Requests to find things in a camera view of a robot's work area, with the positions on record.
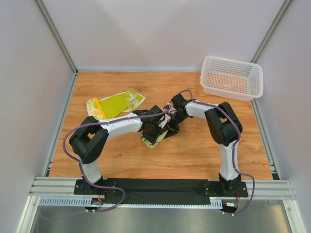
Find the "green patterned towel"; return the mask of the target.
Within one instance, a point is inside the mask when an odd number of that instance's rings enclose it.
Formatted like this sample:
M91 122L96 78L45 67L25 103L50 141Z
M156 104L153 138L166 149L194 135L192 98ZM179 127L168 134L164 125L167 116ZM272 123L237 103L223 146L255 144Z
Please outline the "green patterned towel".
M150 149L154 148L155 146L157 146L167 135L168 131L162 133L154 143L151 143L150 141L148 141L143 135L140 137L142 139L142 141L146 144L146 146Z

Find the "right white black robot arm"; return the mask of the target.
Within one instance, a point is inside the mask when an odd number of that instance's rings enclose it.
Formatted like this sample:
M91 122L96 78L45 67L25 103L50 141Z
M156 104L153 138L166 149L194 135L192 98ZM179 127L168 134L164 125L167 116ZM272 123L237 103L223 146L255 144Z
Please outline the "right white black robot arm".
M221 170L219 180L225 190L233 189L241 183L238 172L238 143L242 133L242 125L228 102L219 105L186 100L182 94L171 99L173 110L168 123L167 137L179 132L179 124L188 117L200 117L207 120L213 140L219 145Z

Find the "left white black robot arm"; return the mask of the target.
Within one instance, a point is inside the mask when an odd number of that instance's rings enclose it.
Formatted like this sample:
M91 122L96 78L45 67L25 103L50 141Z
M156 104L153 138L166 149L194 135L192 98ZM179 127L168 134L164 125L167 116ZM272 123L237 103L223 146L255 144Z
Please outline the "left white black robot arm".
M143 139L151 145L159 142L168 131L170 108L170 104L162 109L155 105L151 110L137 110L126 116L107 120L87 117L74 129L69 139L73 152L78 155L83 179L94 187L103 185L97 160L109 139L127 133L141 132Z

